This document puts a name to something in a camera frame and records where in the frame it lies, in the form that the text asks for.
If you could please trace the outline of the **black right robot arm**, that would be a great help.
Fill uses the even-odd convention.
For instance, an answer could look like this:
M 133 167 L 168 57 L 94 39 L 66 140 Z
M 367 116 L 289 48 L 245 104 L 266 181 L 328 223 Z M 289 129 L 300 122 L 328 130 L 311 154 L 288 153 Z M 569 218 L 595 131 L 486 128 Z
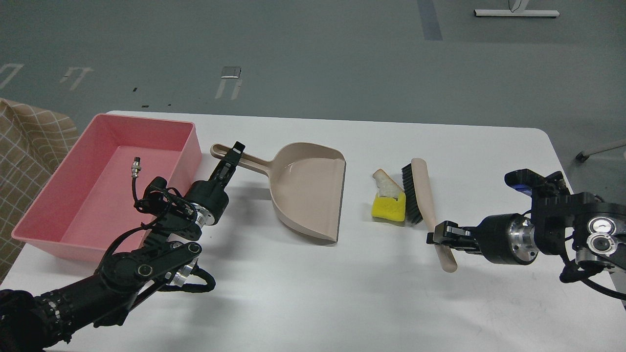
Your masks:
M 581 282 L 611 298 L 625 294 L 592 281 L 601 272 L 625 271 L 625 206 L 599 196 L 573 194 L 561 172 L 541 176 L 529 169 L 505 174 L 505 184 L 531 198 L 523 214 L 492 215 L 477 226 L 445 221 L 426 242 L 479 255 L 494 264 L 530 265 L 538 254 L 563 262 L 562 283 Z

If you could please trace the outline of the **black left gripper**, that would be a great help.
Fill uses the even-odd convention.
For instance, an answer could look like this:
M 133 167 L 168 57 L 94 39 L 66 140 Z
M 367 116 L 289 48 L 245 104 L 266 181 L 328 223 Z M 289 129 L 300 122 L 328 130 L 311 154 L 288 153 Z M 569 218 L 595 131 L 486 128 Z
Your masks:
M 198 226 L 215 225 L 221 219 L 229 202 L 225 187 L 230 182 L 244 149 L 243 143 L 235 142 L 229 151 L 229 158 L 221 159 L 210 180 L 198 180 L 186 192 L 186 200 L 197 210 Z

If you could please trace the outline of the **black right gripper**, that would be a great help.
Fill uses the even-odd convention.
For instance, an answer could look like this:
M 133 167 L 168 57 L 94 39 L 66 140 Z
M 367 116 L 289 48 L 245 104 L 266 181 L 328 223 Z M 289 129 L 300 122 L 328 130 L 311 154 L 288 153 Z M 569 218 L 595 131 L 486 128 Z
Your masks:
M 427 234 L 426 243 L 482 255 L 494 264 L 519 265 L 510 243 L 511 225 L 517 217 L 517 214 L 488 216 L 472 231 L 455 222 L 444 221 L 435 226 L 433 233 Z

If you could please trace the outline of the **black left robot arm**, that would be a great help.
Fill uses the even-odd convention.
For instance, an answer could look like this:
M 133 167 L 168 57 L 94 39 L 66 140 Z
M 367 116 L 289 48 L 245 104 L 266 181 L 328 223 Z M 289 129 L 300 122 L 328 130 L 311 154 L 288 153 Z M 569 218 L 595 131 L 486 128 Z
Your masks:
M 108 246 L 89 278 L 33 296 L 1 291 L 1 350 L 42 352 L 70 342 L 87 325 L 121 326 L 155 292 L 206 293 L 216 281 L 197 265 L 203 226 L 217 224 L 229 198 L 225 188 L 245 146 L 236 142 L 210 178 L 192 183 L 185 195 L 157 176 L 142 198 L 136 193 L 140 158 L 132 164 L 134 208 L 154 220 L 121 234 Z

